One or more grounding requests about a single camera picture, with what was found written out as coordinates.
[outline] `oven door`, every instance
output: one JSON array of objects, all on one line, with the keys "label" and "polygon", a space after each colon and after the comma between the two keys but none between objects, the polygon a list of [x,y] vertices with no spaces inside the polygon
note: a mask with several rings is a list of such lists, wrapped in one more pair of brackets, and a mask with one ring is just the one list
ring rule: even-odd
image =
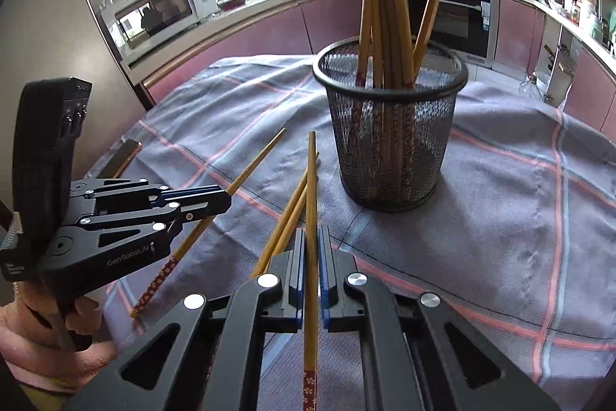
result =
[{"label": "oven door", "polygon": [[[427,0],[408,0],[411,29],[420,30]],[[432,36],[472,63],[491,65],[490,0],[440,0]]]}]

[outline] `cabinet door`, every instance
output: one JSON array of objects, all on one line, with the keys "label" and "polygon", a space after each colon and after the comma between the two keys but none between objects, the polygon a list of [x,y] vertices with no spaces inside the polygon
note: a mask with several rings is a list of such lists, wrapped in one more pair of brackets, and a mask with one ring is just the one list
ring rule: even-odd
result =
[{"label": "cabinet door", "polygon": [[227,56],[310,55],[299,6],[270,16],[203,50],[149,88],[156,103],[218,59]]},{"label": "cabinet door", "polygon": [[587,49],[580,50],[565,112],[601,131],[616,95],[614,76]]},{"label": "cabinet door", "polygon": [[333,42],[359,35],[362,0],[314,0],[301,9],[315,55]]},{"label": "cabinet door", "polygon": [[545,14],[541,10],[535,10],[535,23],[533,25],[533,38],[531,41],[531,53],[529,55],[529,64],[526,67],[526,73],[532,74],[537,68],[539,55],[541,53],[541,43],[543,42],[543,26],[545,23]]},{"label": "cabinet door", "polygon": [[494,60],[516,70],[527,71],[533,48],[536,11],[521,2],[500,0]]},{"label": "cabinet door", "polygon": [[601,132],[608,138],[608,140],[616,143],[616,96],[614,97],[614,101],[612,101],[612,107],[608,112],[606,121],[603,123]]}]

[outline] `built-in oven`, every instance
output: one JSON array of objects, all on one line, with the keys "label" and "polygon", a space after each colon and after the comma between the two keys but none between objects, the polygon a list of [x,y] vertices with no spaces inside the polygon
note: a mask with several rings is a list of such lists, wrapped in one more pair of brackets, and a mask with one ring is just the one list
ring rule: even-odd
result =
[{"label": "built-in oven", "polygon": [[[420,29],[427,0],[408,0],[411,28]],[[440,0],[431,38],[469,63],[492,67],[498,32],[498,0]]]}]

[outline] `mesh pen holder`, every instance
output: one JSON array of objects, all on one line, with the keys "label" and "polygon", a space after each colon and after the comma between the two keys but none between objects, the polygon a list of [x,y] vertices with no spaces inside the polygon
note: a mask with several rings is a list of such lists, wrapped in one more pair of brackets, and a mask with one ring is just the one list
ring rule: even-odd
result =
[{"label": "mesh pen holder", "polygon": [[375,211],[398,212],[434,193],[466,65],[430,41],[414,89],[355,86],[358,37],[318,53],[314,77],[327,90],[340,176],[347,194]]}]

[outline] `red stripe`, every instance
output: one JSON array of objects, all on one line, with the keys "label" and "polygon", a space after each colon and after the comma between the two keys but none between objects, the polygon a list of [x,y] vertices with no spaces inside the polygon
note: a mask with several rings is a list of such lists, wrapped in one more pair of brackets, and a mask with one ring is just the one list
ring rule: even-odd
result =
[{"label": "red stripe", "polygon": [[470,143],[473,146],[476,146],[477,148],[480,148],[482,150],[487,150],[489,152],[492,152],[494,154],[498,154],[501,156],[506,156],[509,157],[511,159],[515,159],[517,161],[520,161],[521,163],[525,163],[525,164],[530,164],[531,166],[540,166],[541,168],[547,168],[547,169],[552,169],[552,165],[549,163],[546,163],[544,161],[539,161],[537,159],[531,159],[528,157],[524,157],[520,154],[516,154],[514,152],[509,152],[507,150],[504,150],[502,148],[498,148],[495,146],[492,146],[490,144],[484,143],[483,141],[479,141],[476,140],[475,138],[461,132],[459,129],[453,128],[452,127],[452,131],[451,131],[451,136],[453,137],[457,137],[460,140],[464,140],[466,141],[466,143]]},{"label": "red stripe", "polygon": [[[166,146],[169,146],[171,148],[174,148],[176,150],[179,150],[181,152],[184,152],[182,150],[181,147],[178,147],[177,145],[171,143],[169,140],[167,140],[166,138],[164,138],[163,136],[161,136],[160,133],[158,133],[157,131],[148,128],[148,131],[152,132],[153,135],[155,135],[156,138],[158,138],[161,143],[165,144]],[[467,141],[468,143],[472,143],[472,144],[476,144],[479,148],[481,149],[487,149],[489,151],[492,151],[494,153],[497,154],[504,154],[506,156],[512,157],[514,159],[518,159],[523,163],[526,164],[534,164],[534,165],[538,165],[538,166],[543,166],[546,167],[548,169],[552,169],[553,167],[550,164],[546,164],[546,163],[540,163],[539,161],[533,161],[531,159],[527,159],[525,157],[519,156],[518,154],[512,154],[510,152],[498,149],[496,147],[491,147],[488,146],[484,143],[480,143],[479,141],[475,140],[472,137],[469,137],[468,135],[465,135],[463,133],[461,133],[458,130],[454,130],[452,129],[452,135],[457,136],[458,138],[463,139],[464,141]],[[221,177],[220,175],[218,175],[218,173],[216,172],[211,172],[210,176],[212,176],[213,178],[215,178],[221,185],[229,185],[228,181],[225,180],[223,177]],[[249,194],[245,193],[242,190],[238,190],[237,192],[240,197],[244,200],[246,200],[250,205],[252,205],[253,207],[255,207],[256,209],[258,209],[260,212],[267,214],[268,216],[274,218],[275,220],[279,220],[280,219],[280,215],[273,211],[272,209],[268,208],[267,206],[263,205],[262,203],[258,202],[258,200],[256,200],[254,197],[251,197]],[[414,294],[421,294],[424,293],[426,290],[418,285],[412,284],[411,282],[408,281],[404,281],[403,279],[400,279],[398,277],[395,277],[391,274],[388,274],[386,272],[384,272],[383,270],[374,267],[373,265],[371,265],[368,262],[365,262],[363,260],[361,260],[360,258],[355,256],[355,261],[358,264],[358,266],[360,266],[362,269],[370,272],[371,274],[374,274],[377,277],[380,277],[381,279],[383,279],[386,282],[389,282],[390,284],[394,284],[397,285],[398,287],[401,287],[402,289],[409,291],[411,293]],[[515,324],[509,323],[509,322],[504,322],[498,319],[494,319],[491,318],[487,315],[484,314],[480,314],[478,312],[475,312],[473,310],[467,309],[466,307],[462,307],[461,305],[457,305],[457,304],[452,304],[450,302],[450,304],[458,310],[458,312],[460,312],[462,315],[464,315],[465,317],[469,318],[469,319],[473,319],[476,320],[478,322],[481,322],[483,324],[489,325],[491,327],[506,331],[508,333],[511,334],[517,334],[519,336],[523,336],[523,337],[528,337],[530,339],[537,339],[538,333],[536,331],[527,329],[527,328],[523,328],[520,326],[517,326]],[[568,339],[564,339],[564,338],[558,338],[555,337],[552,341],[554,344],[556,345],[560,345],[560,346],[564,346],[564,347],[569,347],[569,348],[574,348],[574,349],[582,349],[582,350],[590,350],[590,351],[604,351],[604,350],[613,350],[614,348],[616,348],[616,344],[597,344],[597,343],[593,343],[593,342],[580,342],[580,341],[573,341],[573,340],[568,340]]]},{"label": "red stripe", "polygon": [[[365,262],[364,260],[356,256],[355,256],[355,263],[357,264],[358,268],[361,269],[361,271],[369,272],[370,274],[377,276],[381,280],[389,284],[398,286],[399,288],[405,291],[408,291],[409,293],[422,294],[427,291],[423,287],[420,287],[409,281],[405,281],[404,279],[400,279],[399,277],[391,275],[385,272],[384,270],[381,270],[380,268],[377,268],[374,265],[371,265],[370,263]],[[502,331],[506,331],[507,333],[510,333],[510,334],[516,334],[518,336],[527,337],[530,339],[537,339],[538,337],[537,331],[534,331],[532,329],[523,328],[521,326],[517,326],[510,322],[505,322],[502,320],[494,319],[493,317],[480,314],[478,312],[475,312],[474,310],[471,310],[469,308],[463,307],[462,305],[459,305],[459,304],[456,304],[450,301],[448,301],[448,303],[467,319],[481,322],[482,324],[486,324],[490,327],[497,328]],[[616,348],[616,344],[608,344],[608,343],[600,344],[600,343],[593,343],[593,342],[574,341],[574,340],[558,338],[558,337],[555,337],[552,343],[554,343],[555,345],[560,345],[560,346],[567,347],[567,348],[590,350],[590,351],[610,351]]]},{"label": "red stripe", "polygon": [[205,160],[205,162],[199,167],[199,169],[195,172],[195,174],[192,175],[192,177],[186,183],[184,183],[180,188],[187,188],[193,183],[195,183],[195,180],[201,175],[201,173],[203,173],[208,168],[208,166],[213,161],[215,161],[216,159],[221,157],[225,152],[227,152],[246,133],[246,131],[248,131],[249,129],[252,128],[252,126],[257,124],[257,122],[259,122],[270,110],[277,107],[280,103],[285,101],[285,99],[291,96],[296,90],[300,89],[304,84],[306,84],[306,82],[308,82],[308,80],[311,77],[312,77],[312,74],[307,74],[306,77],[304,77],[303,80],[299,84],[297,84],[297,86],[287,91],[279,100],[273,101],[272,103],[270,103],[270,105],[265,110],[263,110],[263,112],[261,112],[257,117],[255,117],[244,129],[242,129],[242,131],[240,131],[239,134],[235,138],[233,138],[233,140],[230,140],[229,143],[227,143],[221,150],[219,150],[216,154],[211,156],[209,160]]},{"label": "red stripe", "polygon": [[187,158],[191,163],[193,163],[195,166],[201,166],[201,161],[199,159],[197,159],[195,156],[193,156],[193,154],[191,154],[190,152],[188,152],[187,150],[183,149],[182,147],[180,147],[179,145],[176,145],[175,143],[167,140],[167,138],[163,137],[158,131],[156,131],[155,129],[151,128],[150,126],[148,126],[146,123],[144,123],[144,121],[139,121],[139,124],[146,129],[147,131],[149,131],[150,133],[152,133],[156,138],[158,138],[158,140],[164,145],[164,146],[168,146],[169,148],[172,148],[173,150],[176,150],[178,152],[181,153],[181,155],[183,155],[185,158]]},{"label": "red stripe", "polygon": [[[209,176],[211,176],[212,178],[214,178],[214,180],[217,181],[217,183],[224,189],[227,189],[227,187],[230,185],[230,183],[223,178],[222,176],[220,176],[217,172],[215,171],[211,171],[209,173]],[[251,197],[250,194],[248,194],[247,192],[243,191],[241,188],[235,192],[235,194],[237,196],[239,196],[241,199],[244,199],[248,204],[250,204],[251,206],[255,207],[256,209],[258,209],[259,211],[261,211],[264,214],[267,214],[268,216],[274,218],[276,221],[280,220],[280,216],[277,212],[275,212],[273,209],[268,208],[266,205],[260,203],[257,199],[255,199],[254,197]]]},{"label": "red stripe", "polygon": [[556,110],[556,118],[558,124],[554,128],[552,134],[552,153],[554,155],[554,161],[556,163],[556,203],[554,205],[554,225],[556,228],[556,243],[554,247],[554,262],[552,264],[552,275],[549,280],[549,291],[547,292],[547,309],[543,322],[541,323],[541,329],[537,342],[535,342],[535,348],[533,350],[533,374],[532,379],[534,382],[538,382],[541,378],[541,352],[543,345],[547,339],[547,329],[554,318],[554,312],[556,310],[556,290],[558,289],[558,274],[561,269],[562,260],[562,165],[561,155],[558,152],[557,142],[558,136],[562,128],[561,112]]},{"label": "red stripe", "polygon": [[[236,79],[234,77],[230,77],[229,75],[223,75],[221,77],[221,79],[224,79],[225,81],[229,81],[237,86],[242,86],[244,84],[250,84],[252,86],[259,86],[262,87],[263,89],[267,89],[268,91],[273,91],[275,93],[286,93],[288,90],[287,89],[282,89],[282,88],[278,88],[276,86],[273,86],[272,84],[269,84],[268,82],[265,81],[249,81],[249,82],[244,82],[244,81],[240,81],[239,79]],[[308,95],[315,95],[318,94],[318,91],[309,91],[309,90],[304,90],[304,89],[298,89],[296,90],[299,93],[306,93]]]},{"label": "red stripe", "polygon": [[[505,150],[503,148],[492,146],[492,145],[490,145],[488,143],[485,143],[485,142],[483,142],[481,140],[477,140],[476,138],[473,138],[473,137],[463,133],[462,131],[460,131],[460,129],[455,128],[455,126],[452,126],[451,136],[455,137],[455,138],[458,138],[459,140],[466,141],[466,143],[470,143],[473,146],[476,146],[477,148],[480,148],[482,150],[487,150],[488,152],[492,152],[492,153],[497,154],[497,155],[506,156],[506,157],[509,157],[511,159],[515,159],[517,161],[520,161],[521,163],[530,164],[531,166],[540,166],[541,168],[545,168],[545,169],[547,169],[547,170],[549,170],[551,172],[556,172],[556,167],[553,166],[550,163],[546,163],[544,161],[538,161],[536,159],[531,159],[531,158],[525,157],[525,156],[523,156],[521,154],[516,154],[514,152],[510,152],[508,150]],[[574,175],[574,174],[569,174],[569,180],[573,181],[582,190],[584,190],[584,191],[588,192],[589,194],[593,195],[597,199],[599,199],[602,202],[606,203],[608,206],[611,206],[612,208],[616,208],[616,201],[611,200],[608,197],[606,197],[605,194],[599,192],[597,189],[595,189],[593,186],[591,186],[583,178],[580,178],[580,177],[578,177],[577,175]]]}]

